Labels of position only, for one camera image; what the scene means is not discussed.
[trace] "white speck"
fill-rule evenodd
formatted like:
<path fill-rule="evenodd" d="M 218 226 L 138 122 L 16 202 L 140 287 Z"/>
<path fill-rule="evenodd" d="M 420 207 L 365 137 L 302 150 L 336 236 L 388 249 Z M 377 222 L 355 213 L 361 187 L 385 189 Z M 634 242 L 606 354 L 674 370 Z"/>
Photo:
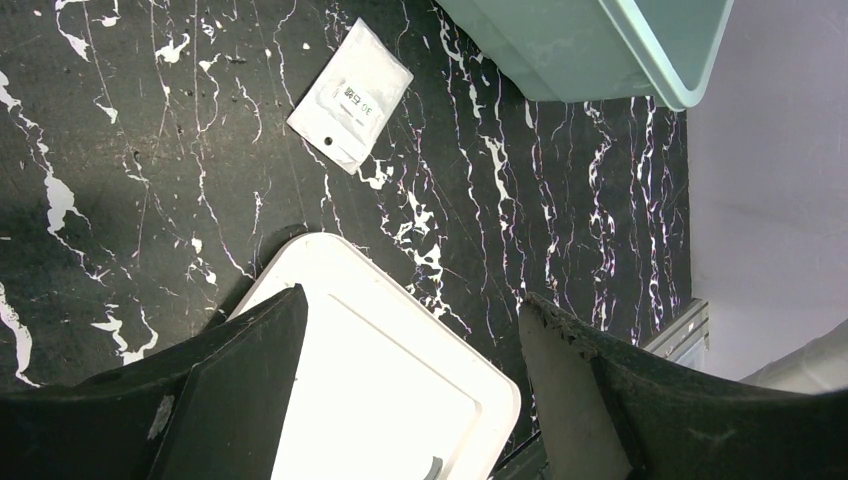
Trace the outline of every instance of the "white speck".
<path fill-rule="evenodd" d="M 24 375 L 24 371 L 29 367 L 30 353 L 32 352 L 32 336 L 29 334 L 29 329 L 26 325 L 21 325 L 18 312 L 6 302 L 6 287 L 2 283 L 0 283 L 0 320 L 15 335 L 15 356 L 18 361 L 18 368 L 15 369 L 15 377 L 27 385 L 40 387 L 41 385 L 32 382 Z"/>
<path fill-rule="evenodd" d="M 208 75 L 208 74 L 209 74 L 209 69 L 210 69 L 210 68 L 212 68 L 212 65 L 214 65 L 214 64 L 215 64 L 215 62 L 217 62 L 217 61 L 218 61 L 218 57 L 220 57 L 220 56 L 221 56 L 221 54 L 220 54 L 220 53 L 216 53 L 216 54 L 215 54 L 215 57 L 214 57 L 214 58 L 212 58 L 212 60 L 211 60 L 211 61 L 209 61 L 209 60 L 201 60 L 201 61 L 197 62 L 197 65 L 198 65 L 200 68 L 202 68 L 202 69 L 203 69 L 203 71 L 204 71 L 204 72 Z"/>
<path fill-rule="evenodd" d="M 74 192 L 65 184 L 53 176 L 53 169 L 44 177 L 44 186 L 47 187 L 47 231 L 54 237 L 58 237 L 59 230 L 65 228 L 65 215 L 68 212 L 80 218 L 85 218 L 74 206 Z"/>
<path fill-rule="evenodd" d="M 427 222 L 429 222 L 430 219 L 432 219 L 435 216 L 435 214 L 433 212 L 429 212 L 429 211 L 425 210 L 425 207 L 427 207 L 427 205 L 420 203 L 418 201 L 418 199 L 415 197 L 414 193 L 407 192 L 406 198 L 409 202 L 409 206 L 412 207 L 412 212 L 413 212 L 413 214 L 412 214 L 413 215 L 412 228 L 413 228 L 413 230 L 421 233 L 421 235 L 427 235 L 428 233 L 430 233 L 430 225 L 428 225 Z"/>
<path fill-rule="evenodd" d="M 77 52 L 77 55 L 82 57 L 82 59 L 85 60 L 86 62 L 89 61 L 88 60 L 88 52 L 85 51 L 85 49 L 88 48 L 88 42 L 86 42 L 85 40 L 83 40 L 79 37 L 75 37 L 75 36 L 73 36 L 69 33 L 65 33 L 62 30 L 59 30 L 59 33 L 61 33 L 63 37 L 68 39 L 68 43 L 71 44 L 71 48 L 73 48 L 74 51 Z"/>
<path fill-rule="evenodd" d="M 533 117 L 530 116 L 530 102 L 524 101 L 524 122 L 527 123 L 527 128 L 533 128 Z"/>
<path fill-rule="evenodd" d="M 186 45 L 188 45 L 188 42 L 190 41 L 191 37 L 189 37 L 187 33 L 183 34 L 183 42 L 177 46 L 174 46 L 173 38 L 168 39 L 167 45 L 160 48 L 159 50 L 156 50 L 156 56 L 161 57 L 162 60 L 168 63 L 177 63 L 177 61 L 180 59 L 180 52 L 183 50 L 183 48 L 186 47 Z"/>
<path fill-rule="evenodd" d="M 483 108 L 483 105 L 477 103 L 477 87 L 475 87 L 473 83 L 468 84 L 468 98 L 471 99 L 472 107 L 474 108 L 474 111 L 472 112 L 474 114 L 474 118 L 478 120 L 482 119 L 483 117 L 480 116 L 480 109 Z"/>
<path fill-rule="evenodd" d="M 104 27 L 114 27 L 116 23 L 118 23 L 118 17 L 103 17 L 94 20 L 95 22 L 100 22 Z"/>
<path fill-rule="evenodd" d="M 205 33 L 207 37 L 209 37 L 209 44 L 212 45 L 213 43 L 215 43 L 215 27 L 206 23 L 206 21 L 203 19 L 201 19 L 200 21 L 203 23 L 203 26 L 200 27 L 200 30 L 203 31 L 203 33 Z"/>
<path fill-rule="evenodd" d="M 87 1 L 88 0 L 56 0 L 55 9 L 56 9 L 57 12 L 59 12 L 63 8 L 65 8 L 65 5 L 67 5 L 69 3 L 82 3 L 82 2 L 87 2 Z"/>
<path fill-rule="evenodd" d="M 104 107 L 103 105 L 97 103 L 97 100 L 99 100 L 99 99 L 100 99 L 100 97 L 95 98 L 94 104 L 97 105 L 98 108 L 100 108 L 100 110 L 103 110 L 104 112 L 106 112 L 106 115 L 109 115 L 109 120 L 111 120 L 111 123 L 114 125 L 115 121 L 118 119 L 118 111 L 115 110 L 112 107 Z"/>
<path fill-rule="evenodd" d="M 391 177 L 392 174 L 395 172 L 395 167 L 387 166 L 386 171 L 384 172 L 381 167 L 383 163 L 385 163 L 385 160 L 377 160 L 375 158 L 374 163 L 376 164 L 374 176 L 371 178 L 365 178 L 362 175 L 362 170 L 360 169 L 359 180 L 361 182 L 368 183 L 368 185 L 374 190 L 381 190 L 383 188 L 383 185 L 386 184 L 386 180 L 388 180 L 389 177 Z"/>
<path fill-rule="evenodd" d="M 162 430 L 165 430 L 165 427 L 168 425 L 168 419 L 171 418 L 171 409 L 173 407 L 174 396 L 165 395 L 162 398 L 162 403 L 159 404 L 159 408 L 156 409 L 156 416 L 153 417 L 153 425 L 150 426 L 150 430 L 147 432 L 148 440 L 153 440 L 162 433 Z"/>

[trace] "white plastic tray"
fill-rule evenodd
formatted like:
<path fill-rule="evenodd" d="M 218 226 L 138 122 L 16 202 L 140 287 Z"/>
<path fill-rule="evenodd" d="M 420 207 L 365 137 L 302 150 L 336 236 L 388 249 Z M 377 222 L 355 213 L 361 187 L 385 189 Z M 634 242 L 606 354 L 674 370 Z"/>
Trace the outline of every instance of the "white plastic tray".
<path fill-rule="evenodd" d="M 341 237 L 283 247 L 231 318 L 303 285 L 309 322 L 273 479 L 485 479 L 515 384 Z"/>

